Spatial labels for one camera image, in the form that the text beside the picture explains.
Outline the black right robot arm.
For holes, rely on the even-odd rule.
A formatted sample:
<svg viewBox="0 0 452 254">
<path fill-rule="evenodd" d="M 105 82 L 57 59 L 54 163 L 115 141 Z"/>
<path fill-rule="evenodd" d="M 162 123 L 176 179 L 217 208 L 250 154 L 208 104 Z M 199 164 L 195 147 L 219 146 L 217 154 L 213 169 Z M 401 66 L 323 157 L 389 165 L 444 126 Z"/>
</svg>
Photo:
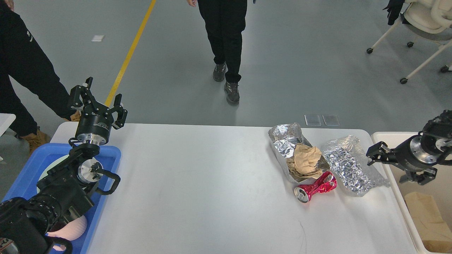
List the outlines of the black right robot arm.
<svg viewBox="0 0 452 254">
<path fill-rule="evenodd" d="M 444 110 L 429 120 L 416 135 L 395 148 L 380 141 L 366 152 L 368 166 L 374 163 L 393 165 L 405 172 L 400 183 L 415 182 L 421 186 L 436 178 L 435 165 L 451 166 L 452 111 Z"/>
</svg>

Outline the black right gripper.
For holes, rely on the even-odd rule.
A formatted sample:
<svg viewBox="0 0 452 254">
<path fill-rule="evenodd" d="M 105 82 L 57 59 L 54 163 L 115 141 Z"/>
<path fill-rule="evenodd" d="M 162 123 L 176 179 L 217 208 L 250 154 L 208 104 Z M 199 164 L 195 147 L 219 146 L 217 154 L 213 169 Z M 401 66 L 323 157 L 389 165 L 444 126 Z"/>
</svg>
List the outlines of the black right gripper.
<svg viewBox="0 0 452 254">
<path fill-rule="evenodd" d="M 436 178 L 438 170 L 433 166 L 439 158 L 439 149 L 432 137 L 412 136 L 393 149 L 380 141 L 368 148 L 366 157 L 370 159 L 367 166 L 380 162 L 404 169 L 399 183 L 410 181 L 423 186 Z"/>
</svg>

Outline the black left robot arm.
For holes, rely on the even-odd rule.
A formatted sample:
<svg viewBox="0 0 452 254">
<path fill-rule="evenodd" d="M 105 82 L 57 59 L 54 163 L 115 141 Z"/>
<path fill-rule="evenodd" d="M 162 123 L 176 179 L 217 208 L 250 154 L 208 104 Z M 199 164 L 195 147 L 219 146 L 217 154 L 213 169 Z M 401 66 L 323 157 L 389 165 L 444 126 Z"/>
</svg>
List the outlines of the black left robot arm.
<svg viewBox="0 0 452 254">
<path fill-rule="evenodd" d="M 108 143 L 111 129 L 124 126 L 127 111 L 121 105 L 121 94 L 116 95 L 112 108 L 98 102 L 91 93 L 92 81 L 89 77 L 70 92 L 69 107 L 80 110 L 81 118 L 75 136 L 68 141 L 69 156 L 37 182 L 36 195 L 1 203 L 2 254 L 48 254 L 56 244 L 71 254 L 70 241 L 47 233 L 58 223 L 82 217 L 95 205 L 94 193 L 110 195 L 118 187 L 120 176 L 94 159 L 100 146 Z"/>
</svg>

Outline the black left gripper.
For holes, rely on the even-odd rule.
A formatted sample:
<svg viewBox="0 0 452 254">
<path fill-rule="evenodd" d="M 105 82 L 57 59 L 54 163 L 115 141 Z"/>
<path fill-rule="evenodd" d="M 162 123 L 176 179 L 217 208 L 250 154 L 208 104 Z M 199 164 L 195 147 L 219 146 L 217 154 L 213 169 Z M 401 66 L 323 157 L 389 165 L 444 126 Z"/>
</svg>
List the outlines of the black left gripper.
<svg viewBox="0 0 452 254">
<path fill-rule="evenodd" d="M 70 91 L 70 108 L 82 111 L 75 138 L 81 143 L 105 145 L 109 141 L 111 128 L 124 126 L 128 111 L 121 104 L 120 93 L 115 96 L 112 108 L 98 102 L 91 92 L 92 81 L 93 77 L 89 77 Z"/>
</svg>

